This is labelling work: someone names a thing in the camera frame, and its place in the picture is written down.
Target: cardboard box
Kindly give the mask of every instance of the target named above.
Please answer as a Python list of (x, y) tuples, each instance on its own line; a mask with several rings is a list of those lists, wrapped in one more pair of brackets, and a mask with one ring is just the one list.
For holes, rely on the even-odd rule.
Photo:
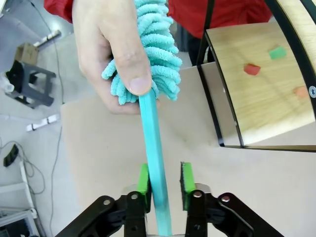
[(30, 43), (24, 43), (16, 48), (14, 59), (36, 65), (38, 62), (39, 49)]

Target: turquoise handle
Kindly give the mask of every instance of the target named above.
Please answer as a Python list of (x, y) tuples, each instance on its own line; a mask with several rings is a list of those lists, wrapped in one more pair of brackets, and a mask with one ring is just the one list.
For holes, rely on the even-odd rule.
[(153, 90), (139, 96), (143, 123), (149, 178), (152, 185), (158, 233), (171, 236), (171, 215), (169, 209), (167, 182), (159, 132), (156, 96)]

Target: red shirt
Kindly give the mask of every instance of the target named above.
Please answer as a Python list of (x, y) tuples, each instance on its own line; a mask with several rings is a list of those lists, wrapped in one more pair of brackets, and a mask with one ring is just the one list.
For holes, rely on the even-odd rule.
[[(169, 15), (193, 36), (203, 34), (207, 0), (169, 0)], [(44, 0), (46, 10), (72, 22), (73, 0)], [(210, 28), (268, 22), (272, 14), (264, 0), (215, 0)]]

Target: red block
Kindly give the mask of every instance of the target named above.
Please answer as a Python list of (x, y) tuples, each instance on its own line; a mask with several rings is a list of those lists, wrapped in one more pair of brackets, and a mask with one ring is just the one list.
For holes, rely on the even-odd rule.
[(253, 64), (247, 64), (244, 66), (243, 70), (249, 74), (249, 75), (257, 75), (260, 72), (261, 67), (253, 65)]

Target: person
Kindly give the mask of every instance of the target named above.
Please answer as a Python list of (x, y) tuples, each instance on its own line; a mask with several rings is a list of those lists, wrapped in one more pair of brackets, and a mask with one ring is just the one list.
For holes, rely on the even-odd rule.
[[(207, 0), (169, 0), (169, 15), (190, 33), (189, 56), (194, 65), (203, 34)], [(120, 106), (110, 93), (111, 82), (101, 73), (112, 56), (126, 88), (146, 94), (152, 85), (149, 60), (137, 31), (134, 0), (44, 0), (44, 7), (74, 24), (79, 67), (108, 109), (138, 114), (137, 103)], [(267, 22), (264, 0), (215, 0), (210, 27)]]
[[(214, 0), (210, 28), (268, 22), (272, 17), (264, 0)], [(196, 65), (208, 0), (169, 0), (169, 15), (189, 33), (188, 52)], [(208, 62), (214, 61), (209, 50)]]
[(152, 87), (150, 63), (137, 30), (134, 0), (44, 0), (45, 9), (74, 25), (79, 67), (114, 114), (139, 114), (138, 103), (119, 105), (101, 77), (115, 57), (125, 87), (135, 95)]

